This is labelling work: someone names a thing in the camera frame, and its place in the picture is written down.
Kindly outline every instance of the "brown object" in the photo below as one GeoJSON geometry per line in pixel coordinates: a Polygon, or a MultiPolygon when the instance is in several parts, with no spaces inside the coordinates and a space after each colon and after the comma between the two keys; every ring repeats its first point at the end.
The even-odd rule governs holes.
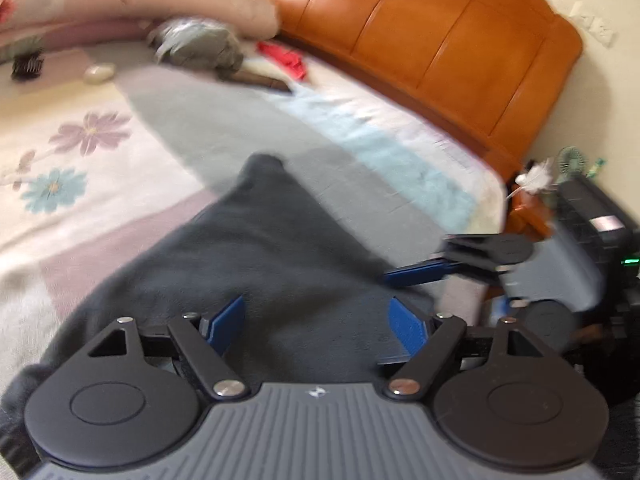
{"type": "Polygon", "coordinates": [[[572,339],[578,344],[597,343],[605,337],[604,327],[600,324],[588,325],[573,333],[572,339]]]}
{"type": "Polygon", "coordinates": [[[505,232],[527,235],[539,241],[551,236],[551,210],[536,195],[521,191],[513,195],[505,232]]]}
{"type": "Polygon", "coordinates": [[[282,37],[422,114],[506,180],[582,41],[545,0],[274,0],[282,37]]]}
{"type": "Polygon", "coordinates": [[[265,88],[271,88],[280,92],[286,92],[289,94],[291,93],[291,89],[289,88],[289,86],[287,86],[287,84],[281,79],[254,74],[253,72],[248,72],[246,70],[238,70],[237,72],[223,75],[221,76],[221,79],[223,81],[233,81],[236,83],[244,83],[247,85],[263,86],[265,88]]]}

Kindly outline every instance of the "dark gray towel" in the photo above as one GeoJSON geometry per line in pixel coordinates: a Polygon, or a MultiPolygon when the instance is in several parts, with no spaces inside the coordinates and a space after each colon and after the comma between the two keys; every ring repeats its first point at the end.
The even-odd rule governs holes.
{"type": "MultiPolygon", "coordinates": [[[[380,282],[386,269],[277,158],[254,155],[235,189],[99,285],[41,362],[14,379],[2,398],[0,452],[21,476],[38,464],[22,421],[27,399],[119,316],[162,324],[243,294],[244,333],[226,357],[253,388],[263,381],[375,383],[376,360],[399,351],[386,320],[396,294],[380,282]]],[[[399,296],[432,306],[418,291],[399,296]]]]}

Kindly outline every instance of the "electrical outlet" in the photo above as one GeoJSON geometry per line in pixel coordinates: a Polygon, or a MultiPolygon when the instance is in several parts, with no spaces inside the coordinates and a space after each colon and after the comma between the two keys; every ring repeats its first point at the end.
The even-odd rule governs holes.
{"type": "Polygon", "coordinates": [[[613,38],[616,35],[612,28],[607,27],[607,24],[602,18],[593,19],[591,27],[589,27],[589,34],[607,48],[611,46],[613,38]]]}
{"type": "Polygon", "coordinates": [[[593,23],[593,13],[581,1],[574,3],[571,12],[569,12],[569,18],[584,30],[589,30],[591,23],[593,23]]]}

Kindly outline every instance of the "gray ribbed surface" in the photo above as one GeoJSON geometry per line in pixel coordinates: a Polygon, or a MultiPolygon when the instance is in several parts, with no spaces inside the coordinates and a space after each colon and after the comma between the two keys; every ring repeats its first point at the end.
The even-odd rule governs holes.
{"type": "MultiPolygon", "coordinates": [[[[370,384],[265,384],[218,405],[187,444],[155,464],[91,474],[46,465],[33,480],[489,480],[529,479],[479,465],[449,446],[416,405],[382,399],[370,384]]],[[[583,465],[541,480],[602,478],[583,465]]]]}

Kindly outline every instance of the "logo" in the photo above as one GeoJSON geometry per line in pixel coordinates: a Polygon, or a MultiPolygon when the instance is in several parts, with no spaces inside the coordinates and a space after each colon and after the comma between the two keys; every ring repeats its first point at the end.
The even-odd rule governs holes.
{"type": "Polygon", "coordinates": [[[322,386],[316,386],[313,390],[308,390],[307,393],[319,399],[320,397],[324,397],[327,394],[327,390],[325,390],[322,386]]]}

